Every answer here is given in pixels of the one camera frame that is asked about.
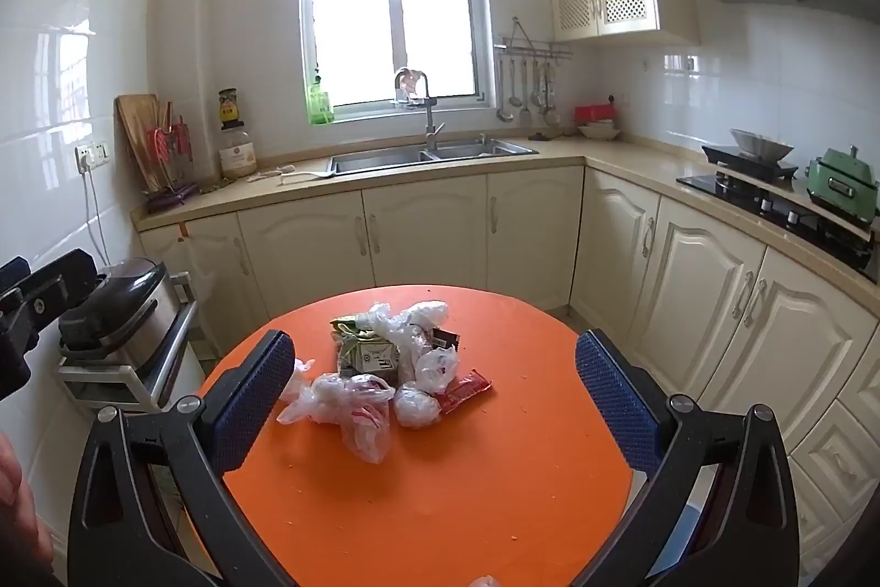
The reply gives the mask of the person's left hand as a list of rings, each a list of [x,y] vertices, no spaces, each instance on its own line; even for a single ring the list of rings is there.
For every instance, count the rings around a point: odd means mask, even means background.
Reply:
[[[25,548],[49,572],[54,572],[54,545],[46,524],[36,511],[33,490],[8,436],[0,434],[2,518],[18,533]]]

